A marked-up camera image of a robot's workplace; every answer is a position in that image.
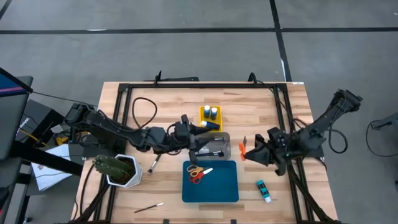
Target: gray floor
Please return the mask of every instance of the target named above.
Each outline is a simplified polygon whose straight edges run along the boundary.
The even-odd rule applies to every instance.
[[[277,8],[282,27],[398,26],[395,0],[277,0]],[[10,30],[219,26],[272,27],[269,2],[13,0],[0,21],[0,29]],[[334,154],[324,146],[339,219],[397,223],[398,157],[372,155],[364,134],[370,121],[398,111],[398,32],[289,33],[284,40],[292,79],[305,82],[314,116],[338,88],[364,98],[358,112],[335,124],[348,137],[348,151]],[[159,70],[164,77],[203,81],[244,80],[250,72],[263,81],[284,80],[273,33],[0,35],[0,50],[0,66],[14,75],[32,75],[36,91],[93,104],[103,82],[151,79]],[[32,98],[61,113],[70,107]],[[369,142],[380,154],[397,153],[395,133],[391,128],[373,131]],[[66,222],[77,185],[72,177],[33,197],[27,214],[34,223]]]

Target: blue tray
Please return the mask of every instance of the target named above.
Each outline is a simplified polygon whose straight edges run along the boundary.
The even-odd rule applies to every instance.
[[[184,202],[237,202],[238,177],[235,161],[198,161],[198,166],[211,167],[213,170],[202,177],[199,184],[189,181],[187,167],[190,161],[183,163],[182,200]]]

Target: white plant pot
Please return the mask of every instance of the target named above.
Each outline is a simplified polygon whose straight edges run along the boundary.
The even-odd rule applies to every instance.
[[[118,154],[115,158],[117,158],[117,159],[118,158],[128,158],[128,159],[132,160],[132,162],[134,163],[134,169],[136,170],[136,174],[134,174],[134,176],[131,177],[131,179],[124,185],[112,182],[112,180],[107,175],[106,180],[108,181],[108,184],[118,186],[118,187],[124,187],[124,188],[132,187],[134,185],[139,184],[139,182],[141,181],[141,177],[142,177],[142,166],[140,166],[137,163],[136,158],[134,158],[132,156],[123,155],[123,154]]]

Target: cactus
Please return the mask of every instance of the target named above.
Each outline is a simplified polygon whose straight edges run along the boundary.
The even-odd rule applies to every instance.
[[[116,182],[126,182],[132,176],[132,167],[114,157],[98,155],[93,164],[98,172],[112,177]]]

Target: wooden table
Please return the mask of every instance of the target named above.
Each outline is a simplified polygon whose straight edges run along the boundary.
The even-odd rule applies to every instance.
[[[110,118],[114,111],[118,85],[118,82],[104,83],[99,101],[99,108]],[[304,85],[288,83],[287,86],[294,117],[311,123],[312,114]],[[238,223],[295,223],[287,174],[278,177],[274,173],[275,166],[266,167],[253,161],[243,162],[239,156],[238,143],[244,136],[248,139],[246,147],[250,150],[254,148],[255,134],[261,133],[267,137],[268,129],[279,126],[274,95],[270,90],[258,88],[133,89],[131,100],[139,96],[156,102],[157,116],[149,126],[163,128],[179,121],[182,114],[187,114],[191,122],[198,124],[201,105],[221,105],[223,131],[231,136],[230,159],[236,162],[238,169],[239,201],[236,203],[184,203],[182,201],[182,163],[189,160],[188,151],[182,151],[177,156],[162,156],[154,173],[147,175],[146,171],[152,165],[156,155],[152,151],[139,152],[127,145],[126,154],[136,157],[145,173],[139,185],[130,189],[117,188],[112,223],[162,223],[163,219],[169,219],[171,223],[230,223],[231,219],[237,219]],[[121,105],[119,120],[122,117],[123,106],[124,103]],[[154,107],[149,102],[137,101],[135,113],[138,122],[145,123],[153,112]],[[133,124],[131,110],[127,125],[136,127]],[[81,174],[76,196],[79,204],[83,182],[90,166],[91,160],[86,161]],[[325,168],[312,158],[304,160],[304,167],[311,194],[326,214],[337,218]],[[93,170],[85,190],[84,208],[97,194],[100,178],[101,174]],[[257,188],[256,182],[261,179],[269,189],[273,199],[271,203],[265,203]],[[108,196],[105,195],[101,219],[105,217],[107,202]],[[134,213],[135,210],[159,202],[164,202],[164,205]],[[301,194],[300,204],[303,218],[307,219]]]

